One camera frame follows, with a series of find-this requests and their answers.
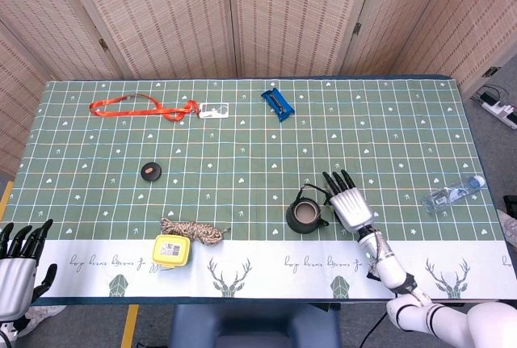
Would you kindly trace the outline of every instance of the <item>table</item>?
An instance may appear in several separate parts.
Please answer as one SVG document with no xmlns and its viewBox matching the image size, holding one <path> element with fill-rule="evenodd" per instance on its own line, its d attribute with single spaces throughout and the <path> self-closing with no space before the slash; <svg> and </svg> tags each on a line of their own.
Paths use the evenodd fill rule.
<svg viewBox="0 0 517 348">
<path fill-rule="evenodd" d="M 260 97 L 273 87 L 296 110 L 283 123 Z M 229 118 L 89 112 L 95 100 L 134 92 L 166 107 L 227 102 Z M 148 161 L 163 170 L 152 183 L 140 177 Z M 392 298 L 366 278 L 356 235 L 329 208 L 330 226 L 314 233 L 285 223 L 300 185 L 324 186 L 321 172 L 337 169 L 364 190 L 376 227 L 431 297 L 517 297 L 486 188 L 438 216 L 419 202 L 462 174 L 483 174 L 456 83 L 445 78 L 50 82 L 3 224 L 54 219 L 37 279 L 52 262 L 58 274 L 42 304 Z M 186 267 L 166 270 L 151 259 L 163 216 L 231 232 L 215 247 L 196 242 Z"/>
</svg>

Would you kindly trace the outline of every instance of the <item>robotic arm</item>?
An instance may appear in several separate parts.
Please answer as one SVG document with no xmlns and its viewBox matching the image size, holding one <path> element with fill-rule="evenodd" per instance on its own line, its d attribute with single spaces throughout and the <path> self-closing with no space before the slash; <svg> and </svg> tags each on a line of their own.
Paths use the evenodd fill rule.
<svg viewBox="0 0 517 348">
<path fill-rule="evenodd" d="M 12 346 L 10 342 L 14 342 L 18 335 L 16 321 L 23 318 L 31 303 L 52 286 L 56 277 L 57 265 L 52 264 L 41 285 L 34 287 L 36 270 L 52 223 L 52 220 L 47 220 L 32 231 L 25 244 L 23 239 L 32 226 L 23 227 L 16 233 L 9 248 L 9 236 L 14 225 L 9 223 L 0 233 L 0 331 L 3 337 L 0 338 L 0 347 L 4 343 Z"/>
<path fill-rule="evenodd" d="M 471 308 L 468 314 L 434 304 L 418 287 L 414 276 L 405 272 L 382 233 L 372 227 L 373 212 L 350 175 L 333 172 L 335 181 L 323 172 L 332 193 L 327 201 L 343 227 L 359 234 L 359 245 L 370 258 L 370 275 L 398 297 L 390 300 L 387 312 L 399 329 L 435 335 L 457 348 L 495 348 L 517 346 L 517 310 L 502 303 L 485 303 Z"/>
</svg>

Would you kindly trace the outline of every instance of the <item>deer head print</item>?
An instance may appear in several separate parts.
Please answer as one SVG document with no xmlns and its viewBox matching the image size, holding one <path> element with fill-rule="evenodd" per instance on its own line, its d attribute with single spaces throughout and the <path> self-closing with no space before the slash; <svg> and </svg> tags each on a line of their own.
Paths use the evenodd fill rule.
<svg viewBox="0 0 517 348">
<path fill-rule="evenodd" d="M 223 272 L 221 272 L 221 276 L 217 278 L 216 268 L 217 263 L 213 262 L 213 258 L 210 259 L 210 262 L 208 263 L 208 269 L 210 270 L 210 273 L 214 279 L 213 286 L 217 290 L 221 291 L 223 297 L 235 297 L 235 292 L 241 290 L 244 287 L 244 282 L 242 281 L 244 281 L 244 278 L 251 270 L 251 262 L 250 259 L 247 259 L 246 263 L 242 263 L 243 274 L 241 278 L 239 278 L 238 271 L 235 271 L 235 279 L 231 285 L 227 285 L 225 283 L 225 280 L 223 279 Z"/>
<path fill-rule="evenodd" d="M 440 272 L 440 278 L 438 278 L 435 275 L 435 265 L 431 265 L 429 263 L 429 259 L 426 261 L 426 270 L 429 271 L 429 273 L 435 279 L 436 287 L 441 291 L 445 291 L 449 299 L 461 298 L 461 292 L 467 290 L 467 283 L 465 280 L 467 278 L 467 274 L 470 271 L 470 267 L 464 259 L 463 263 L 460 263 L 460 267 L 463 271 L 463 278 L 460 279 L 458 273 L 456 272 L 456 282 L 454 283 L 454 286 L 451 286 L 443 278 L 443 273 Z"/>
</svg>

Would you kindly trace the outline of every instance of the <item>sneaker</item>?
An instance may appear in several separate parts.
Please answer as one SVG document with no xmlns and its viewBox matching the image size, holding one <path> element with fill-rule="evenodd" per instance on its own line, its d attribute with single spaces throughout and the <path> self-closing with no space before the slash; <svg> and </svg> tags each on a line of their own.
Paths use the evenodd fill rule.
<svg viewBox="0 0 517 348">
<path fill-rule="evenodd" d="M 21 338 L 26 334 L 32 332 L 36 326 L 40 324 L 45 318 L 49 318 L 52 316 L 56 316 L 58 313 L 62 312 L 66 306 L 31 306 L 27 313 L 25 313 L 25 317 L 28 319 L 28 324 L 25 328 L 21 329 L 18 332 L 18 337 Z"/>
</svg>

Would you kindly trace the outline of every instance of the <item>woven wall panel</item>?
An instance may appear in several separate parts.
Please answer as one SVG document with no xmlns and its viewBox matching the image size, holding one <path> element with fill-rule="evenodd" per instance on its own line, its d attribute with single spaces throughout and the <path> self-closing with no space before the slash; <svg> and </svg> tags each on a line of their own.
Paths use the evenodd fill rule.
<svg viewBox="0 0 517 348">
<path fill-rule="evenodd" d="M 57 78 L 116 77 L 67 0 L 0 0 L 0 19 Z"/>
<path fill-rule="evenodd" d="M 395 68 L 442 73 L 459 85 L 479 78 L 517 31 L 517 0 L 434 0 Z"/>
<path fill-rule="evenodd" d="M 0 33 L 0 172 L 15 175 L 45 77 Z"/>
<path fill-rule="evenodd" d="M 235 76 L 223 0 L 93 2 L 136 78 Z"/>
<path fill-rule="evenodd" d="M 242 76 L 337 73 L 359 0 L 235 0 Z"/>
<path fill-rule="evenodd" d="M 389 73 L 430 0 L 366 0 L 341 74 Z"/>
</svg>

